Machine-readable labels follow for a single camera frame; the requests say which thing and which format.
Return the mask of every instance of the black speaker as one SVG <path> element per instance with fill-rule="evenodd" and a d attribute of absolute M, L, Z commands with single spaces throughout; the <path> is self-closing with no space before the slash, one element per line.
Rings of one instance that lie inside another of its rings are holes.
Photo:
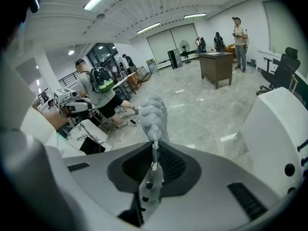
<path fill-rule="evenodd" d="M 172 69 L 183 66 L 179 49 L 168 51 L 168 56 L 171 62 Z"/>

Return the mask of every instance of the black shorts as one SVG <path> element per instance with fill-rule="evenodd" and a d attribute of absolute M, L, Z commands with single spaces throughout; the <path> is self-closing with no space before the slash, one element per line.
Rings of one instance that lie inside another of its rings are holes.
<path fill-rule="evenodd" d="M 115 108 L 120 106 L 123 103 L 123 100 L 119 98 L 118 95 L 115 95 L 108 104 L 104 105 L 101 108 L 97 108 L 101 114 L 106 117 L 110 118 L 115 115 Z"/>

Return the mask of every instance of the brown table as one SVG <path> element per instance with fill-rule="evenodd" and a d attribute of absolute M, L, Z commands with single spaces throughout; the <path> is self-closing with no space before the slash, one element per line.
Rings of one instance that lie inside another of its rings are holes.
<path fill-rule="evenodd" d="M 229 79 L 229 86 L 232 81 L 232 54 L 221 52 L 219 54 L 199 54 L 201 76 L 208 78 L 215 83 L 216 89 L 220 80 Z"/>

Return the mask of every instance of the sneaker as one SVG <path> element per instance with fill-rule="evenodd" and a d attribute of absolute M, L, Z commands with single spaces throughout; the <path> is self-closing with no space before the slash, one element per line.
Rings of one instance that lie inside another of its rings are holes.
<path fill-rule="evenodd" d="M 138 115 L 139 114 L 139 108 L 134 106 L 133 110 L 135 111 L 135 115 Z"/>
<path fill-rule="evenodd" d="M 128 125 L 127 121 L 122 121 L 122 123 L 119 124 L 119 126 L 117 126 L 118 128 L 123 128 L 126 127 Z"/>

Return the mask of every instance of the standing fan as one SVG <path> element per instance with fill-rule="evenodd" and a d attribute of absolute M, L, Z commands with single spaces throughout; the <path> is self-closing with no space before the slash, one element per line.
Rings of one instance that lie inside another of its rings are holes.
<path fill-rule="evenodd" d="M 188 61 L 188 52 L 191 49 L 191 47 L 189 46 L 189 43 L 185 40 L 181 41 L 180 43 L 180 49 L 183 52 L 183 56 L 184 58 L 187 58 L 186 63 L 191 63 L 191 61 Z"/>

